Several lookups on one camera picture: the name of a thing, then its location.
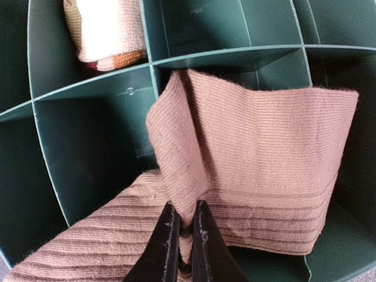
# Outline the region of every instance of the empty compartment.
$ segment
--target empty compartment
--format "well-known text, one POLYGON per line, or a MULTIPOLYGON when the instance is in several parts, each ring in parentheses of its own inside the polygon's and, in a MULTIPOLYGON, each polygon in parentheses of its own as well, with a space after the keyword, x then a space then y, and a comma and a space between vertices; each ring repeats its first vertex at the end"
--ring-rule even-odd
POLYGON ((160 78, 158 89, 165 88, 172 69, 185 68, 253 90, 297 89, 312 85, 304 50, 296 48, 223 52, 160 63, 155 70, 160 78))
POLYGON ((150 69, 110 75, 35 103, 52 184, 71 225, 156 167, 146 130, 150 69))
POLYGON ((336 223, 308 257, 315 281, 347 281, 376 266, 376 56, 326 48, 308 48, 307 55, 315 86, 360 94, 334 189, 336 223))
POLYGON ((294 0, 304 43, 376 48, 374 0, 294 0))
POLYGON ((143 0, 151 59, 301 44, 290 0, 143 0))
POLYGON ((103 75, 77 58, 65 21, 63 0, 29 1, 28 51, 33 98, 103 75))
POLYGON ((27 20, 27 0, 1 1, 0 113, 30 99, 27 20))
POLYGON ((0 252, 13 266, 67 224, 49 180, 34 119, 0 123, 0 156, 0 252))

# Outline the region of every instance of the folded sock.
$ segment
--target folded sock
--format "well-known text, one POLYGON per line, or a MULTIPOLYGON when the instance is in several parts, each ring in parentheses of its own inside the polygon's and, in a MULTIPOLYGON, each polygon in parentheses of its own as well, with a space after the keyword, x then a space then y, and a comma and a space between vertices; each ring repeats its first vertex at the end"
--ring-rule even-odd
MULTIPOLYGON (((147 117, 160 170, 18 264, 5 282, 122 281, 166 201, 183 227, 205 199, 228 246, 304 255, 321 233, 358 94, 252 91, 174 72, 147 117)), ((180 238, 190 263, 192 237, 180 238)), ((179 273, 179 281, 189 281, 179 273)))
POLYGON ((65 18, 78 58, 109 71, 146 56, 138 0, 64 0, 65 18))

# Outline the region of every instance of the knitted fabric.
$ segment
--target knitted fabric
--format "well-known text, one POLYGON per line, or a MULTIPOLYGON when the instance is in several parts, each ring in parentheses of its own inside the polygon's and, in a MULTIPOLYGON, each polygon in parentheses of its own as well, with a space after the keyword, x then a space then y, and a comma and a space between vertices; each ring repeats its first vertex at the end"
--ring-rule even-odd
MULTIPOLYGON (((160 170, 142 174, 5 281, 122 281, 167 200, 183 227, 196 200, 207 200, 228 246, 310 253, 357 98, 316 88, 256 92, 192 70, 173 73, 147 117, 160 170)), ((180 238, 186 263, 191 245, 189 234, 180 238)))
POLYGON ((146 55, 138 0, 63 0, 66 22, 78 58, 89 67, 109 71, 146 55))

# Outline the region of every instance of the ribbed fabric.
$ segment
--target ribbed fabric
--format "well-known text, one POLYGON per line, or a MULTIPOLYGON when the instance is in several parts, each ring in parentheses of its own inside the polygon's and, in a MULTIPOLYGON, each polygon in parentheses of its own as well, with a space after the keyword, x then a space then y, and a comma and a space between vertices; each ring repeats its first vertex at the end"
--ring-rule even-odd
MULTIPOLYGON (((167 200, 187 227, 196 200, 206 199, 228 246, 310 253, 357 98, 315 88, 256 92, 192 70, 173 73, 147 117, 160 170, 141 175, 5 281, 122 281, 167 200)), ((191 245, 181 236, 188 264, 191 245)))
POLYGON ((63 0, 65 18, 78 50, 90 68, 109 71, 146 55, 138 0, 63 0))

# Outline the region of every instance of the green plastic organizer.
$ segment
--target green plastic organizer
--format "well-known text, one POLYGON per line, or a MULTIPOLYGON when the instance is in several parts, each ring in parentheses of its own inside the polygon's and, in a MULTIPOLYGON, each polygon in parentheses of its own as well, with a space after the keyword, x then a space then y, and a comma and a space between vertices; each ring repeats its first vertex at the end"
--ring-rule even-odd
MULTIPOLYGON (((141 0, 148 59, 77 60, 62 0, 0 4, 0 254, 13 266, 157 167, 145 119, 172 70, 256 90, 356 89, 312 282, 376 267, 376 2, 141 0)), ((251 281, 307 281, 302 257, 231 248, 251 281)))

